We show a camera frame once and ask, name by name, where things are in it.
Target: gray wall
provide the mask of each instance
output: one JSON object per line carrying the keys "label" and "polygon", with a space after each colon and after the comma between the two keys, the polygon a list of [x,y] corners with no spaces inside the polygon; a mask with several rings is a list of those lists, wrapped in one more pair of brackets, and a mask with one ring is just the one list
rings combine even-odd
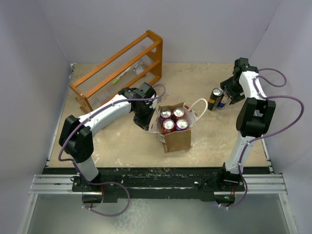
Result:
{"label": "gray wall", "polygon": [[103,62],[147,29],[165,62],[250,57],[280,0],[39,0],[71,62]]}
{"label": "gray wall", "polygon": [[70,74],[36,0],[0,0],[0,226],[17,233],[41,173]]}
{"label": "gray wall", "polygon": [[[289,94],[303,100],[305,113],[292,128],[266,140],[276,172],[282,172],[300,233],[312,233],[312,1],[284,0],[255,50],[251,64],[280,69],[288,77],[284,88],[265,85],[267,95]],[[269,75],[281,83],[281,77]],[[294,101],[276,100],[270,132],[293,121],[300,110]]]}

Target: gift bag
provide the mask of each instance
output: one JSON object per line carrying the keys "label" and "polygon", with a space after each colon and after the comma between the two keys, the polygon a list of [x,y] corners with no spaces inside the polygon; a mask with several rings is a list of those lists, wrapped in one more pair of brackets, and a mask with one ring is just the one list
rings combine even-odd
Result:
{"label": "gift bag", "polygon": [[[199,101],[205,102],[206,106],[203,110],[202,114],[200,116],[197,115],[195,111],[192,110],[194,105],[198,103]],[[159,121],[160,118],[160,110],[163,108],[168,108],[171,110],[171,113],[173,113],[174,109],[176,107],[182,107],[184,109],[184,119],[188,122],[188,128],[184,131],[174,131],[172,133],[163,134],[162,130],[162,124]],[[199,119],[205,114],[208,108],[208,103],[205,99],[201,98],[197,100],[192,106],[188,107],[184,102],[178,103],[176,105],[171,106],[159,106],[156,110],[157,118],[156,121],[152,124],[151,130],[149,133],[154,133],[157,138],[162,142],[164,152],[174,152],[179,150],[188,150],[191,148],[191,140],[192,140],[192,134],[191,129],[194,126],[194,124],[199,121]]]}

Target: bag handle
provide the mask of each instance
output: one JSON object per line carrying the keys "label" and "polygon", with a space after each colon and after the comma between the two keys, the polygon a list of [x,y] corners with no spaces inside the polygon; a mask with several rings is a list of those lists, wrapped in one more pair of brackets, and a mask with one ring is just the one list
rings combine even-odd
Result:
{"label": "bag handle", "polygon": [[201,113],[201,115],[197,118],[197,120],[190,127],[193,127],[193,125],[196,124],[197,121],[199,121],[199,119],[206,113],[208,109],[208,102],[206,101],[206,99],[200,98],[196,102],[194,102],[192,106],[190,106],[189,111],[192,109],[193,106],[195,106],[200,101],[205,102],[205,110]]}

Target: wooden table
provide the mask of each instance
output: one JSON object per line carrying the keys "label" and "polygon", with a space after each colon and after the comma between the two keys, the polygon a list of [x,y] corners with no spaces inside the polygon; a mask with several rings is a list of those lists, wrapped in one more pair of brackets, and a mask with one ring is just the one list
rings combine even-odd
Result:
{"label": "wooden table", "polygon": [[[72,81],[95,68],[98,64],[77,64]],[[185,101],[193,104],[199,98],[208,100],[211,90],[232,75],[233,64],[182,64],[165,63],[160,82],[167,92],[161,105],[172,105]],[[192,129],[192,149],[164,153],[161,142],[153,134],[143,132],[133,123],[129,113],[102,129],[94,137],[92,158],[97,167],[217,167],[229,157],[234,146],[237,131],[235,122],[243,101],[226,105],[223,110],[207,111]],[[198,104],[195,110],[204,108]],[[71,163],[59,162],[59,135],[66,117],[79,117],[83,112],[69,90],[49,167],[72,167]],[[267,166],[262,142],[252,148],[246,166]]]}

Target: can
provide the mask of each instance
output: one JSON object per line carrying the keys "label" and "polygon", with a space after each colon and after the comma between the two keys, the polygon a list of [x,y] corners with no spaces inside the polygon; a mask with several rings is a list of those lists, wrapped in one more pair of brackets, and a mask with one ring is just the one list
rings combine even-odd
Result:
{"label": "can", "polygon": [[222,98],[221,98],[221,100],[220,100],[220,102],[219,102],[219,104],[218,104],[218,108],[219,108],[219,109],[222,109],[222,108],[225,106],[225,104],[228,103],[228,100],[229,100],[229,95],[228,95],[228,93],[224,90],[224,91],[223,91],[223,96],[222,96]]}
{"label": "can", "polygon": [[175,123],[171,119],[166,119],[162,123],[162,131],[164,135],[175,131]]}
{"label": "can", "polygon": [[184,109],[182,107],[177,107],[174,109],[174,113],[172,115],[172,120],[176,122],[178,119],[184,118]]}
{"label": "can", "polygon": [[168,108],[164,108],[160,110],[160,121],[161,123],[166,119],[171,119],[171,110]]}
{"label": "can", "polygon": [[223,90],[220,88],[214,88],[210,94],[210,98],[208,101],[208,110],[214,111],[218,106],[223,95]]}
{"label": "can", "polygon": [[176,131],[183,131],[186,130],[188,126],[188,122],[186,119],[178,119],[177,122],[175,122],[175,130]]}

